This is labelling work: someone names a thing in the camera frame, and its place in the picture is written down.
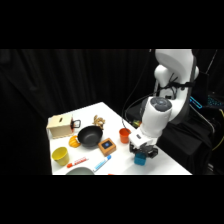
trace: black frying pan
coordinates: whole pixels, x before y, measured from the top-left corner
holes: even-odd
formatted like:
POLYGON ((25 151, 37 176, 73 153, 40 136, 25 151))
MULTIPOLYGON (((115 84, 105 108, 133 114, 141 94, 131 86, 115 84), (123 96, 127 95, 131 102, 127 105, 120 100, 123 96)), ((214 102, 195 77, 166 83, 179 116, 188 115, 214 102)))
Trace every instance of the black frying pan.
POLYGON ((103 131, 98 126, 83 128, 78 134, 78 140, 84 147, 97 146, 103 136, 103 131))

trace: toy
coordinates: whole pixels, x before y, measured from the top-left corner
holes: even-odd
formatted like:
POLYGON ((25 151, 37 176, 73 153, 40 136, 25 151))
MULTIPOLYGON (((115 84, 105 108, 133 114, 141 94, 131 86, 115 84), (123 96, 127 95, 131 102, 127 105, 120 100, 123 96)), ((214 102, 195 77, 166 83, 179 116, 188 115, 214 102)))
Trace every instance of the toy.
POLYGON ((144 166, 146 163, 146 156, 143 153, 137 153, 135 154, 135 161, 134 163, 136 165, 144 166))
POLYGON ((77 137, 78 136, 75 135, 69 140, 69 145, 73 148, 78 148, 81 145, 81 143, 78 142, 77 137))
POLYGON ((116 151, 116 145, 112 142, 110 138, 100 142, 98 146, 104 156, 109 156, 111 153, 116 151))
POLYGON ((101 117, 99 117, 99 118, 97 118, 97 117, 98 117, 97 115, 94 117, 93 124, 100 127, 103 130, 103 125, 105 124, 105 120, 103 120, 103 118, 101 118, 101 117))
POLYGON ((132 126, 134 126, 135 128, 140 127, 141 124, 142 124, 142 122, 141 122, 141 121, 137 121, 137 120, 134 120, 134 121, 132 122, 132 126))

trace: cable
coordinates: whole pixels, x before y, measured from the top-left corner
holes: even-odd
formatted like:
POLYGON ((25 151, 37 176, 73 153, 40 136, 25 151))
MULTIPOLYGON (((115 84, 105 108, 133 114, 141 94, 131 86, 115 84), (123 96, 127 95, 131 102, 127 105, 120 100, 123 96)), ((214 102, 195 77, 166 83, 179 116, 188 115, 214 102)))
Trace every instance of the cable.
POLYGON ((209 70, 210 70, 210 68, 211 68, 211 66, 212 66, 212 64, 213 64, 213 61, 214 61, 214 59, 215 59, 215 56, 216 56, 217 52, 218 52, 218 49, 216 49, 215 55, 214 55, 214 57, 212 58, 212 61, 211 61, 210 65, 209 65, 209 67, 208 67, 208 70, 207 70, 206 74, 208 74, 208 72, 209 72, 209 70))
POLYGON ((154 92, 156 92, 159 88, 159 81, 156 79, 156 84, 155 84, 155 87, 154 87, 154 92))
POLYGON ((128 107, 128 109, 125 111, 125 119, 126 119, 128 122, 130 122, 130 121, 128 120, 128 118, 127 118, 127 112, 129 111, 129 109, 130 109, 134 104, 136 104, 136 103, 137 103, 138 101, 140 101, 140 100, 143 100, 143 99, 145 99, 145 98, 147 98, 147 97, 149 97, 149 96, 152 96, 152 95, 155 94, 155 93, 158 93, 160 90, 161 90, 161 89, 159 89, 158 91, 156 91, 156 92, 154 92, 154 93, 151 93, 151 94, 149 94, 149 95, 147 95, 147 96, 144 96, 144 97, 142 97, 142 98, 136 100, 134 103, 132 103, 132 104, 128 107))
POLYGON ((163 90, 163 89, 166 89, 166 88, 170 88, 170 89, 172 89, 172 91, 173 91, 173 95, 174 95, 174 97, 175 97, 175 99, 176 99, 176 94, 174 94, 173 87, 169 87, 169 84, 170 84, 170 83, 175 82, 175 81, 178 79, 178 77, 176 77, 173 81, 171 81, 171 79, 172 79, 172 77, 173 77, 174 74, 175 74, 175 73, 173 73, 173 74, 171 75, 170 80, 169 80, 169 83, 168 83, 165 87, 160 88, 160 89, 157 90, 156 92, 151 93, 151 94, 149 94, 149 95, 147 95, 147 96, 144 96, 144 97, 142 97, 142 98, 136 100, 134 103, 132 103, 132 104, 128 107, 128 109, 125 111, 125 119, 130 123, 130 121, 129 121, 128 118, 127 118, 127 112, 128 112, 128 110, 129 110, 135 103, 137 103, 137 102, 140 101, 140 100, 145 99, 146 97, 149 97, 149 96, 151 96, 151 95, 153 95, 153 94, 156 94, 156 93, 160 92, 160 91, 163 90))
POLYGON ((131 96, 132 96, 132 94, 134 93, 134 91, 136 90, 136 88, 137 88, 137 86, 138 86, 138 84, 139 84, 139 82, 140 82, 140 80, 141 80, 141 78, 142 78, 142 76, 143 76, 143 74, 144 74, 144 72, 145 72, 145 69, 146 69, 148 60, 149 60, 149 58, 150 58, 150 56, 151 56, 151 50, 152 50, 152 49, 150 49, 150 51, 149 51, 149 56, 148 56, 148 58, 147 58, 147 60, 146 60, 144 69, 143 69, 142 74, 140 75, 140 77, 139 77, 139 79, 138 79, 138 82, 137 82, 135 88, 133 89, 132 93, 129 95, 128 99, 127 99, 126 102, 124 103, 124 107, 123 107, 123 109, 122 109, 122 114, 121 114, 121 119, 122 119, 122 123, 123 123, 123 125, 124 125, 124 118, 123 118, 123 115, 124 115, 124 109, 125 109, 125 106, 126 106, 128 100, 131 98, 131 96))
POLYGON ((194 109, 194 107, 192 107, 191 105, 190 105, 190 107, 191 107, 191 109, 192 110, 194 110, 203 120, 205 120, 210 126, 211 126, 211 128, 212 128, 212 133, 213 133, 213 135, 215 134, 215 128, 213 127, 213 125, 203 116, 203 115, 201 115, 196 109, 194 109))
MULTIPOLYGON (((224 118, 224 112, 223 112, 223 110, 220 110, 220 111, 221 111, 222 116, 223 116, 223 118, 224 118)), ((222 144, 223 141, 224 141, 224 136, 223 136, 221 142, 220 142, 214 149, 212 149, 212 151, 216 150, 216 149, 222 144)))
POLYGON ((204 127, 206 127, 206 128, 209 127, 209 129, 211 128, 211 126, 208 125, 207 122, 202 121, 202 119, 200 119, 200 118, 198 119, 198 115, 195 114, 195 116, 192 116, 191 118, 194 119, 195 121, 199 122, 199 123, 200 123, 201 125, 203 125, 204 127))

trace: yellow cup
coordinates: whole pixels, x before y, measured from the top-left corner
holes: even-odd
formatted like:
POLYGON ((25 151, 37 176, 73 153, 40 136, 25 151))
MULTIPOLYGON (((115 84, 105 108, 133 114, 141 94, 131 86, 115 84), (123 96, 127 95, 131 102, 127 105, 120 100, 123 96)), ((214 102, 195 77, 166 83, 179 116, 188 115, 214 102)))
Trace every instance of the yellow cup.
POLYGON ((68 150, 65 147, 56 149, 52 153, 52 159, 61 166, 65 166, 69 162, 68 150))

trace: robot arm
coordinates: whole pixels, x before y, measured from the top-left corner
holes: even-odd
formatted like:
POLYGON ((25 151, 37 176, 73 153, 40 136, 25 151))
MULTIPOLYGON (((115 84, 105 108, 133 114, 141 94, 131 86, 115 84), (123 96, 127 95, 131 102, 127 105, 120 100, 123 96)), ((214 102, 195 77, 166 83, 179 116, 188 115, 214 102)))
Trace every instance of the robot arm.
POLYGON ((151 158, 158 154, 153 146, 167 123, 179 124, 188 115, 192 90, 189 87, 199 73, 191 49, 157 49, 156 58, 160 65, 155 77, 161 88, 169 88, 161 90, 159 97, 149 97, 142 102, 142 124, 129 135, 130 151, 151 158))

